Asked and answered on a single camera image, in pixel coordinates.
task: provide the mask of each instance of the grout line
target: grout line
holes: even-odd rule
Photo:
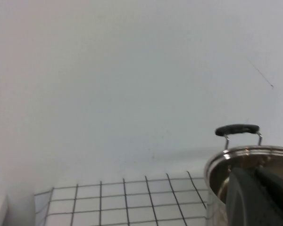
[[[179,205],[191,205],[191,204],[202,204],[201,202],[183,202]],[[160,207],[160,206],[176,206],[177,203],[172,204],[160,204],[160,205],[153,205],[154,207]],[[152,206],[134,206],[134,207],[128,207],[128,209],[138,209],[138,208],[151,208]],[[126,208],[112,208],[112,209],[102,209],[101,211],[112,211],[112,210],[125,210]],[[99,212],[99,210],[86,210],[86,211],[76,211],[74,213],[91,213],[91,212]],[[72,212],[62,212],[62,213],[50,213],[50,215],[60,215],[60,214],[72,214]]]
[[[51,189],[49,191],[46,191],[46,192],[40,192],[40,193],[34,194],[34,196],[38,196],[38,195],[42,195],[42,194],[47,194],[49,192],[51,192]]]
[[[199,192],[198,192],[198,190],[197,190],[196,186],[194,185],[194,182],[193,182],[193,180],[192,180],[192,177],[191,177],[191,175],[190,175],[190,172],[189,172],[189,171],[187,171],[187,172],[188,172],[188,174],[189,174],[189,177],[190,177],[190,179],[191,179],[191,182],[192,182],[192,184],[193,184],[193,186],[194,186],[194,188],[195,188],[195,190],[196,190],[196,192],[197,192],[198,196],[200,197],[200,200],[201,200],[201,202],[202,202],[202,204],[203,204],[204,208],[205,208],[205,209],[207,209],[206,205],[204,204],[204,202],[203,202],[203,200],[202,200],[201,195],[199,194]]]
[[[73,222],[74,222],[74,215],[75,215],[75,203],[76,203],[76,196],[77,196],[77,189],[78,189],[79,185],[76,185],[76,189],[75,189],[75,201],[74,201],[74,206],[72,209],[72,213],[71,213],[71,223],[70,226],[72,226]]]
[[[100,219],[99,219],[99,226],[102,225],[102,182],[100,182]]]
[[[181,213],[181,216],[183,217],[184,224],[185,224],[185,226],[188,226],[188,225],[187,225],[187,222],[186,222],[185,219],[184,219],[183,212],[182,212],[182,210],[181,210],[181,208],[180,208],[180,205],[179,205],[179,202],[178,202],[177,197],[176,197],[176,195],[175,195],[175,192],[174,192],[174,190],[173,190],[173,187],[172,187],[172,184],[171,184],[171,181],[170,181],[170,177],[169,177],[168,174],[166,174],[166,176],[168,177],[168,180],[169,180],[169,183],[170,183],[170,186],[171,186],[173,195],[174,195],[174,197],[175,197],[175,199],[176,199],[176,202],[177,202],[177,206],[178,206],[178,208],[179,208],[179,211],[180,211],[180,213]]]
[[[152,206],[153,213],[154,213],[154,218],[155,218],[155,221],[156,221],[156,225],[158,226],[158,221],[157,221],[157,217],[156,217],[156,213],[155,213],[155,209],[154,209],[154,205],[153,205],[152,196],[151,196],[151,193],[150,193],[150,188],[149,188],[147,176],[145,176],[145,178],[146,178],[147,188],[148,188],[148,192],[149,192],[149,196],[150,196],[151,206]]]
[[[190,178],[172,178],[170,180],[189,180]],[[155,182],[155,181],[166,181],[168,179],[150,179],[148,180],[148,182]],[[141,183],[141,182],[145,182],[144,180],[135,180],[135,181],[127,181],[126,184],[130,184],[130,183]],[[102,183],[102,186],[105,185],[121,185],[123,184],[123,182],[115,182],[115,183]],[[100,186],[100,184],[93,184],[93,185],[80,185],[78,187],[91,187],[91,186]],[[66,188],[76,188],[76,186],[65,186],[65,187],[55,187],[54,189],[66,189]],[[38,193],[35,194],[35,196],[40,195],[40,194],[46,194],[50,191],[47,192],[43,192],[43,193]]]
[[[46,216],[45,216],[45,220],[44,220],[43,226],[46,226],[46,221],[47,221],[47,217],[48,217],[48,212],[49,212],[49,207],[50,207],[50,201],[51,201],[51,198],[52,198],[53,190],[54,190],[54,187],[51,189],[51,193],[50,193],[50,197],[49,197],[49,201],[48,201],[48,208],[47,208],[47,211],[46,211]]]
[[[127,212],[127,224],[128,224],[128,226],[130,226],[127,195],[126,195],[126,185],[125,185],[125,179],[124,178],[123,178],[123,183],[124,183],[125,203],[126,203],[126,212]]]
[[[207,191],[207,189],[198,189],[198,191]],[[187,189],[187,190],[181,190],[181,191],[174,191],[174,192],[196,192],[194,189]],[[151,194],[164,194],[164,193],[172,193],[172,192],[152,192]],[[127,196],[134,196],[134,195],[145,195],[148,193],[135,193],[135,194],[126,194]],[[102,198],[109,198],[109,197],[121,197],[124,196],[123,194],[113,194],[113,195],[104,195]],[[84,198],[77,198],[77,200],[80,199],[98,199],[100,198],[99,196],[94,196],[94,197],[84,197]],[[72,201],[74,199],[55,199],[51,200],[50,202],[58,202],[58,201]]]

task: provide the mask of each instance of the white wall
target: white wall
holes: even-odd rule
[[[200,172],[230,123],[283,145],[283,0],[0,1],[9,224],[54,183]]]

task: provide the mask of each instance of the white tile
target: white tile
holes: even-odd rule
[[[125,194],[123,184],[102,186],[102,196],[117,194]]]
[[[196,191],[190,192],[175,192],[178,203],[188,203],[188,202],[201,202],[199,195]]]
[[[39,225],[39,223],[46,217],[48,205],[45,206],[39,213],[35,215],[35,222]]]
[[[90,198],[100,196],[100,186],[78,187],[77,198]]]
[[[198,191],[204,202],[208,201],[208,191]]]
[[[148,194],[128,195],[127,205],[128,207],[152,206]]]
[[[74,201],[55,201],[50,203],[48,213],[71,213],[74,207]]]
[[[62,189],[54,189],[52,193],[51,200],[56,199],[74,199],[75,198],[75,190],[76,188],[62,188]]]
[[[149,189],[150,192],[171,192],[171,186],[168,180],[161,180],[161,181],[150,181]]]
[[[158,220],[182,218],[177,205],[154,207]]]
[[[147,179],[148,180],[157,180],[157,179],[168,179],[168,177],[166,176],[166,174],[149,174],[147,175]]]
[[[130,223],[131,226],[157,226],[156,222],[147,222],[147,223]]]
[[[75,212],[100,210],[100,199],[78,199],[75,202]]]
[[[169,178],[171,180],[175,179],[175,178],[189,178],[188,172],[184,172],[184,171],[181,171],[181,172],[170,172],[170,173],[168,173],[168,175],[169,175]]]
[[[176,204],[173,193],[151,194],[153,205]]]
[[[129,209],[128,212],[130,222],[155,220],[152,207]]]
[[[48,204],[49,201],[50,201],[50,192],[47,192],[45,194],[35,195],[34,203],[35,203],[36,212],[39,212],[44,206]]]
[[[185,226],[183,220],[159,221],[158,226]]]
[[[187,219],[185,222],[188,226],[205,226],[206,224],[205,218]]]
[[[206,209],[202,203],[180,205],[180,209],[185,218],[204,217],[206,215]]]
[[[127,221],[128,221],[128,219],[127,219],[126,210],[105,210],[105,211],[102,211],[102,221],[101,221],[101,223],[103,225],[117,224],[117,223],[126,224]]]
[[[190,179],[188,180],[171,180],[174,191],[195,190]]]
[[[70,226],[71,214],[58,214],[47,217],[46,226]]]
[[[125,196],[102,198],[102,210],[126,208]]]
[[[197,190],[208,188],[204,179],[193,179],[193,183],[194,183],[195,187],[197,188]]]
[[[126,183],[126,194],[148,193],[146,182]]]
[[[95,226],[100,223],[99,212],[75,213],[72,226]]]

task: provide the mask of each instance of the metal wire handle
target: metal wire handle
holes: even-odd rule
[[[219,127],[215,130],[215,134],[220,137],[225,137],[225,152],[227,152],[230,139],[228,138],[229,134],[239,134],[239,133],[252,133],[258,134],[259,142],[258,145],[262,143],[262,135],[259,132],[260,127],[257,125],[248,125],[248,124],[234,124]]]
[[[262,136],[262,134],[261,134],[259,131],[256,132],[256,134],[259,136],[258,145],[260,146],[261,143],[262,143],[262,138],[263,138],[263,136]],[[226,134],[224,134],[224,137],[225,137],[225,151],[227,151],[228,145],[229,145],[229,143],[230,143],[230,138],[228,138],[228,136],[227,136]]]

